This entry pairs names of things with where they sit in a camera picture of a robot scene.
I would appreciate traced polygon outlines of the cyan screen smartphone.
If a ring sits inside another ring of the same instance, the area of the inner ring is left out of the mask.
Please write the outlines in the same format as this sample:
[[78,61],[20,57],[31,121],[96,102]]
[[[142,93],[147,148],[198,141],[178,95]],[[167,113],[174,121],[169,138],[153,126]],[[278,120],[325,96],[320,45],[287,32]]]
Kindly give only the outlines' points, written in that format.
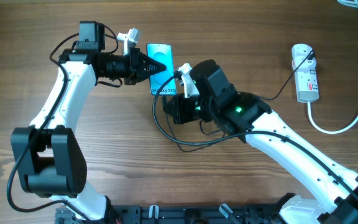
[[166,66],[165,71],[152,75],[149,78],[150,93],[155,95],[158,89],[174,75],[172,46],[169,44],[148,43],[146,49],[147,55],[150,58]]

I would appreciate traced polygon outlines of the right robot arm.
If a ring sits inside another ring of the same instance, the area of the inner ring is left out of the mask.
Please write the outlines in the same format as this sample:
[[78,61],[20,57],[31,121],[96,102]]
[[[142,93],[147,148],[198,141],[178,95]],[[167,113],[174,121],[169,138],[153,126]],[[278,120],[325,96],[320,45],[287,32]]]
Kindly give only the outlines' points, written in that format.
[[214,60],[170,72],[166,83],[185,88],[163,107],[176,124],[212,121],[225,139],[262,151],[312,194],[290,194],[278,206],[284,223],[358,223],[358,173],[335,162],[294,132],[258,96],[239,92]]

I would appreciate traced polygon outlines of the white power strip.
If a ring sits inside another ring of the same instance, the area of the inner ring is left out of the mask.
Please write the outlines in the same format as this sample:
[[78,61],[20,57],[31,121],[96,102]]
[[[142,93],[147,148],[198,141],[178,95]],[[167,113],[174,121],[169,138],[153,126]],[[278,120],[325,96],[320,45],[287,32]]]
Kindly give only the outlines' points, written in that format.
[[[300,55],[308,55],[314,50],[306,44],[295,44],[291,48],[292,59]],[[314,70],[294,71],[295,89],[298,102],[314,102],[319,99],[318,79]]]

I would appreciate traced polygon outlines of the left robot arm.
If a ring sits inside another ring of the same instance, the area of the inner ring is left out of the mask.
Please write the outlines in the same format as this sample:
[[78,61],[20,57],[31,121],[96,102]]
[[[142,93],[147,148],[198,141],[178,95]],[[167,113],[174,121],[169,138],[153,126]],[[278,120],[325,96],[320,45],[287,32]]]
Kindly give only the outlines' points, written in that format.
[[137,47],[137,31],[112,34],[124,51],[105,50],[107,27],[96,21],[80,22],[73,45],[56,59],[57,80],[39,114],[26,128],[11,135],[15,164],[23,191],[64,204],[80,223],[119,223],[110,199],[87,181],[87,166],[75,137],[75,129],[90,91],[98,84],[119,80],[135,85],[165,71],[164,64]]

